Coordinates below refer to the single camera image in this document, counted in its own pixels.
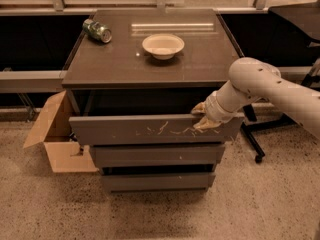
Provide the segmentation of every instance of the bowl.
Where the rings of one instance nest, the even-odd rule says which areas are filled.
[[[155,34],[144,39],[142,47],[156,59],[168,60],[183,49],[184,42],[172,34]]]

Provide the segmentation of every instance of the gray drawer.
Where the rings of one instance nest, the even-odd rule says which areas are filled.
[[[102,184],[109,192],[207,189],[212,186],[214,173],[152,174],[103,176]]]
[[[197,131],[191,114],[83,116],[69,122],[81,145],[225,142],[236,138],[243,115],[215,129]]]
[[[220,163],[224,144],[90,147],[97,168]]]

